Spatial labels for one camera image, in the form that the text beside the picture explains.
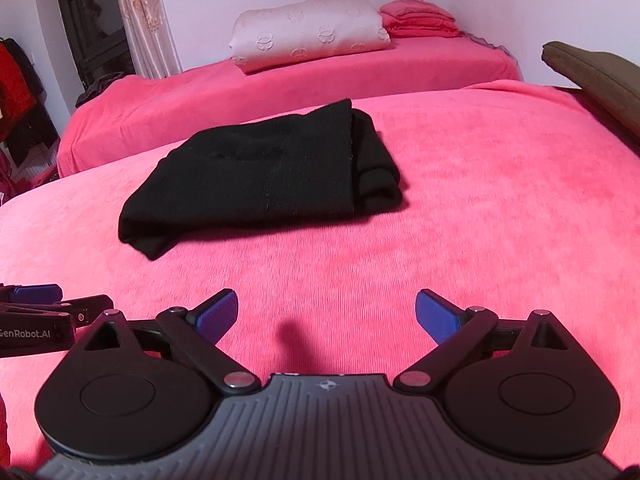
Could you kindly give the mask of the pink blanket near bed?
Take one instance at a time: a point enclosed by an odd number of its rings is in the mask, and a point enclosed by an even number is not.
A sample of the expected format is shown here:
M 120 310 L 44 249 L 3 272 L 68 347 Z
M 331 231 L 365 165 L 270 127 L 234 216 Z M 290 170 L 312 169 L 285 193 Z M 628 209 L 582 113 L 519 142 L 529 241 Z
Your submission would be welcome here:
M 504 318 L 547 309 L 599 364 L 622 412 L 606 452 L 639 459 L 639 153 L 575 92 L 524 82 L 361 100 L 405 203 L 368 220 L 209 233 L 155 261 L 117 236 L 166 148 L 49 183 L 1 209 L 1 278 L 105 294 L 128 318 L 239 297 L 220 348 L 256 374 L 395 375 L 432 348 L 429 288 Z

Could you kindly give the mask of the black knit pants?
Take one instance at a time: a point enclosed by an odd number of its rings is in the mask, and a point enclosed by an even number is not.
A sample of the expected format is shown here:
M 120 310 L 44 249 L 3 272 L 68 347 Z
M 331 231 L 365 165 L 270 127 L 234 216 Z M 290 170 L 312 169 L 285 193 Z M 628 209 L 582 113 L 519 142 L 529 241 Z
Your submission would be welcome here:
M 155 260 L 192 233 L 370 217 L 401 203 L 400 171 L 372 118 L 344 99 L 195 133 L 127 198 L 118 238 Z

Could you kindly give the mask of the dark window frame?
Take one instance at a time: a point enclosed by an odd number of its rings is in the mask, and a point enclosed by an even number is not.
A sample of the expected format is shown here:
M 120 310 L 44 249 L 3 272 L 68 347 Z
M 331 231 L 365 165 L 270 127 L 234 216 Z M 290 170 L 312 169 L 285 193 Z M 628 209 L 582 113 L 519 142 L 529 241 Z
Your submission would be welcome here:
M 102 76 L 134 73 L 118 0 L 58 0 L 82 86 Z

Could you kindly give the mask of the pink blanket bed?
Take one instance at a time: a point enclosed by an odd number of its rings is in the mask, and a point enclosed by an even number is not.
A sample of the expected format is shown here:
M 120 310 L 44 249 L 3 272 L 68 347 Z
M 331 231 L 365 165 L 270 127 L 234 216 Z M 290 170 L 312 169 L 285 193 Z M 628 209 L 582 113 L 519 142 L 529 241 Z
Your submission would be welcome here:
M 58 148 L 62 177 L 222 125 L 341 99 L 459 89 L 521 79 L 502 47 L 457 38 L 406 38 L 379 51 L 322 58 L 251 75 L 230 60 L 165 79 L 126 76 L 70 118 Z
M 117 236 L 166 148 L 49 183 L 1 209 L 1 278 L 105 294 L 128 318 L 239 297 L 220 348 L 256 374 L 395 375 L 432 348 L 429 288 L 504 318 L 547 309 L 599 364 L 622 412 L 606 452 L 639 459 L 639 153 L 575 92 L 524 82 L 361 100 L 405 203 L 368 220 L 209 233 L 155 261 Z

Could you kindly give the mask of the pink patterned curtain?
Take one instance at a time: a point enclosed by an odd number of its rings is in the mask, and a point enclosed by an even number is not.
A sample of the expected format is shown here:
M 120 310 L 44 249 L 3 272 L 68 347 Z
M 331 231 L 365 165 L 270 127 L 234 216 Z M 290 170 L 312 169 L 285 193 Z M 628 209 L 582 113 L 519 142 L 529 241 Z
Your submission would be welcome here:
M 118 0 L 134 70 L 148 79 L 182 72 L 163 0 Z

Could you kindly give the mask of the red and black jacket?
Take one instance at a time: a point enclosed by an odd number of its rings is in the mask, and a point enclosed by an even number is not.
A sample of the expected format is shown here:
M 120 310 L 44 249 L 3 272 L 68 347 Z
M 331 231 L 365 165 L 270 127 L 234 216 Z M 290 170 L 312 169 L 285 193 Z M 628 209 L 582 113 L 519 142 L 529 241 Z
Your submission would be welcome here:
M 43 86 L 23 49 L 12 38 L 1 40 L 1 140 L 39 103 Z

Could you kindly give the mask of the cream embossed pillow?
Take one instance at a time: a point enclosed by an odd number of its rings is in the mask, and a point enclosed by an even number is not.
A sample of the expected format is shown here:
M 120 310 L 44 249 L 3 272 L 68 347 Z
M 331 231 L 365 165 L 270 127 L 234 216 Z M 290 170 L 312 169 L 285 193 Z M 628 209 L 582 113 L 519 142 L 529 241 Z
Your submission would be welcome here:
M 235 65 L 250 74 L 389 45 L 382 16 L 368 0 L 306 0 L 243 12 L 229 47 Z

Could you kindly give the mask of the olive brown pillow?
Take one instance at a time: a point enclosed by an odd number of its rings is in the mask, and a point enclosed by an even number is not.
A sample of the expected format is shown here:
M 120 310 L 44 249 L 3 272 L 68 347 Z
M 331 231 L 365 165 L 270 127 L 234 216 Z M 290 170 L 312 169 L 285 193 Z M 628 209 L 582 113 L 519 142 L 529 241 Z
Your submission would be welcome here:
M 639 151 L 638 65 L 611 52 L 588 51 L 561 41 L 544 44 L 541 59 L 607 112 L 623 138 Z

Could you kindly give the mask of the dark clothes pile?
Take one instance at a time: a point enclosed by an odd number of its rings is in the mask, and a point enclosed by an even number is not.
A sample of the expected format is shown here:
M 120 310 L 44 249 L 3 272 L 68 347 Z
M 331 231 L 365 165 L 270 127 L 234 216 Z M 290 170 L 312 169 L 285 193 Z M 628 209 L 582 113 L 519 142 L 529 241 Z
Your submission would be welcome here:
M 115 81 L 122 79 L 126 76 L 124 72 L 114 72 L 108 73 L 103 76 L 99 76 L 98 79 L 93 81 L 92 84 L 89 84 L 89 87 L 78 96 L 75 107 L 81 107 L 81 105 L 86 104 L 87 102 L 95 99 L 101 93 L 103 93 L 111 84 L 114 84 Z

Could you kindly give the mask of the pink blanket far bed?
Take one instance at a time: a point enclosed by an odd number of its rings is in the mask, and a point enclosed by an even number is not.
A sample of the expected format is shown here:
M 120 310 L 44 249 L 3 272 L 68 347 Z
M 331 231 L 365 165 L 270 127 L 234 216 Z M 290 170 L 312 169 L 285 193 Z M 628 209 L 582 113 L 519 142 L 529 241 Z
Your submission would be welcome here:
M 459 89 L 521 79 L 502 47 L 457 38 L 406 38 L 379 51 L 322 58 L 251 75 L 230 60 L 165 79 L 126 76 L 70 118 L 58 148 L 62 177 L 222 125 L 341 99 Z

